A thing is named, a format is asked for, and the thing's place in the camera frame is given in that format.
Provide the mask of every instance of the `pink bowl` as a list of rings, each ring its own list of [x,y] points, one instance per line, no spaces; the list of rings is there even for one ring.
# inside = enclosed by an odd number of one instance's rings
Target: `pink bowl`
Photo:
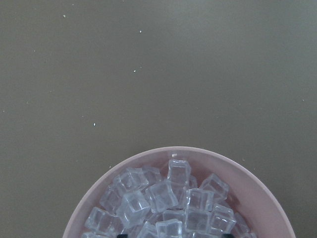
[[[126,167],[144,164],[162,168],[167,173],[171,158],[188,160],[198,184],[211,172],[230,186],[228,203],[247,220],[258,238],[295,238],[281,205],[268,188],[238,163],[217,153],[193,147],[164,147],[149,150],[121,162],[105,173],[84,195],[73,212],[63,238],[79,238],[91,209],[99,205],[106,186]]]

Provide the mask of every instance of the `ice cube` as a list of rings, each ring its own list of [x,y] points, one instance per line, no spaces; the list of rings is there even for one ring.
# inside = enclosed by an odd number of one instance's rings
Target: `ice cube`
[[[182,222],[177,219],[157,222],[156,228],[158,238],[182,238]]]
[[[155,225],[156,222],[163,221],[163,214],[161,212],[157,212],[157,213],[149,212],[146,215],[145,220],[151,223],[152,225]]]
[[[158,168],[144,165],[142,167],[142,170],[143,170],[144,176],[149,181],[149,186],[153,185],[154,183],[163,181],[163,177],[160,174],[160,171]]]
[[[107,237],[102,235],[96,235],[93,232],[85,232],[81,235],[81,238],[107,238]]]
[[[186,207],[186,190],[187,186],[171,182],[173,193],[175,194],[178,204],[174,208],[183,209]]]
[[[237,223],[232,228],[231,233],[235,237],[239,238],[239,237],[242,237],[243,234],[248,233],[250,231],[250,228],[248,227],[246,221],[243,219],[243,217],[238,212],[236,212],[234,214],[234,217],[235,217]]]
[[[228,195],[229,185],[223,182],[217,175],[212,174],[200,185],[201,189],[214,192],[213,200],[225,200]]]
[[[257,236],[254,233],[245,233],[241,237],[237,237],[237,238],[257,238]]]
[[[211,212],[210,219],[210,234],[220,235],[230,233],[236,220],[233,211],[230,208],[215,204]]]
[[[185,230],[187,232],[207,233],[209,230],[210,212],[199,210],[185,211]]]
[[[85,227],[96,234],[114,238],[123,230],[123,225],[116,215],[112,215],[98,207],[94,207],[85,222]]]
[[[167,179],[188,186],[191,170],[189,163],[185,160],[170,160],[168,161]]]
[[[197,209],[202,211],[212,210],[214,192],[202,190],[200,188],[192,188],[188,189],[186,194],[187,209]]]
[[[124,194],[116,213],[124,227],[130,228],[142,224],[149,211],[150,205],[143,194],[137,190]]]
[[[108,186],[99,201],[100,205],[111,214],[114,214],[121,204],[121,196],[119,195],[117,188],[118,187],[114,184]]]
[[[143,227],[142,225],[137,225],[131,228],[125,228],[123,230],[123,234],[128,234],[128,238],[137,238],[138,234],[140,233],[141,229]]]
[[[158,238],[157,228],[149,222],[145,222],[137,238]]]
[[[117,186],[119,195],[123,196],[127,192],[145,188],[149,181],[141,168],[126,168],[121,174],[114,177],[113,184]]]
[[[219,238],[218,236],[210,235],[210,234],[202,234],[198,232],[191,232],[187,235],[186,238]]]
[[[152,213],[163,212],[178,204],[169,181],[156,183],[145,190]]]
[[[195,176],[190,175],[189,176],[189,188],[195,188],[195,187],[198,187],[197,179]]]

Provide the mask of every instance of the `clear ice cube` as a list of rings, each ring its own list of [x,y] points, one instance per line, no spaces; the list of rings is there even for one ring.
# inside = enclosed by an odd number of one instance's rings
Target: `clear ice cube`
[[[242,237],[243,234],[250,232],[250,228],[248,227],[246,221],[243,219],[243,217],[238,212],[236,212],[234,214],[234,217],[235,217],[237,223],[232,228],[231,233],[235,237],[239,238],[239,237]]]
[[[191,232],[187,235],[186,238],[219,238],[219,236],[210,235],[210,234],[202,234],[198,232]]]
[[[188,186],[191,170],[189,163],[185,160],[170,160],[168,161],[167,179]]]
[[[156,226],[145,222],[137,238],[158,238]]]
[[[141,168],[126,168],[113,178],[113,184],[117,186],[119,195],[123,196],[127,192],[145,188],[149,181]]]
[[[123,225],[116,215],[112,215],[98,207],[94,207],[85,222],[85,227],[96,234],[114,238],[123,230]]]
[[[203,211],[212,210],[214,192],[202,190],[200,188],[192,188],[188,189],[186,194],[187,209],[197,209]]]
[[[225,200],[228,195],[229,185],[222,181],[217,175],[212,174],[200,185],[201,189],[214,192],[213,200]]]
[[[99,201],[100,205],[111,214],[114,214],[121,204],[121,196],[119,195],[117,188],[118,187],[114,184],[108,186]]]
[[[185,208],[187,186],[184,186],[179,183],[171,182],[171,187],[178,201],[178,204],[174,208],[180,208],[180,209]]]
[[[182,222],[177,219],[157,222],[156,228],[158,238],[182,238]]]
[[[163,177],[160,174],[160,171],[158,168],[144,165],[142,167],[142,170],[143,170],[144,176],[149,181],[149,186],[153,185],[154,183],[163,181]]]
[[[220,235],[230,233],[235,226],[236,220],[230,208],[215,204],[211,212],[210,234]]]
[[[178,204],[169,181],[156,183],[145,190],[152,213],[163,212]]]
[[[197,179],[195,176],[190,175],[189,176],[189,188],[196,188],[196,187],[198,187]]]
[[[150,205],[143,194],[137,190],[124,194],[116,213],[124,227],[130,228],[142,224],[149,211]]]
[[[85,232],[81,235],[81,238],[107,238],[107,237],[102,235],[97,235],[93,232]]]
[[[128,234],[128,238],[137,238],[137,236],[139,235],[142,227],[143,227],[143,224],[142,225],[137,225],[137,226],[134,226],[134,227],[131,227],[131,228],[125,228],[122,233],[123,234]]]
[[[185,230],[187,232],[207,233],[209,230],[210,212],[199,210],[185,211]]]

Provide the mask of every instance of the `bowl rim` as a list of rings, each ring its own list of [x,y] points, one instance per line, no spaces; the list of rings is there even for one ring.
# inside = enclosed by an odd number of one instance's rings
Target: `bowl rim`
[[[102,175],[90,188],[89,190],[85,193],[85,195],[82,197],[82,199],[79,201],[78,205],[76,206],[75,210],[73,211],[67,226],[65,228],[64,234],[63,234],[63,238],[67,238],[68,234],[70,232],[70,228],[72,227],[72,224],[75,221],[75,218],[77,216],[77,214],[79,213],[79,211],[81,210],[82,206],[84,205],[84,202],[86,201],[87,197],[89,196],[89,194],[91,193],[91,191],[93,191],[103,180],[104,177],[108,176],[108,174],[113,173],[113,171],[118,170],[119,168],[121,168],[122,164],[125,164],[127,162],[130,162],[138,157],[143,157],[146,156],[148,154],[153,154],[153,153],[157,153],[157,152],[163,152],[163,151],[170,151],[170,150],[183,150],[183,151],[191,151],[191,152],[199,152],[199,153],[205,153],[205,154],[209,154],[212,155],[214,157],[217,157],[220,160],[223,160],[227,163],[230,163],[231,165],[233,165],[234,167],[240,169],[241,171],[243,171],[247,176],[249,176],[252,180],[254,180],[254,182],[256,184],[258,184],[264,191],[265,193],[270,197],[270,199],[272,200],[272,202],[275,204],[275,206],[277,207],[279,213],[282,215],[283,220],[291,234],[291,236],[293,238],[295,237],[295,233],[294,230],[291,226],[291,223],[289,221],[289,219],[286,216],[285,211],[283,210],[282,206],[279,204],[279,202],[277,201],[277,199],[275,198],[275,196],[271,193],[271,191],[264,185],[264,183],[262,183],[253,173],[251,173],[249,170],[247,170],[245,167],[243,167],[242,165],[238,164],[237,162],[221,155],[218,154],[216,152],[213,151],[209,151],[206,149],[201,149],[201,148],[196,148],[196,147],[189,147],[189,146],[167,146],[167,147],[160,147],[160,148],[156,148],[156,149],[151,149],[151,150],[147,150],[141,153],[138,153],[136,155],[133,155],[131,157],[129,157],[126,160],[121,161],[119,164],[117,164],[116,166],[112,167],[110,170],[108,170],[104,175]]]

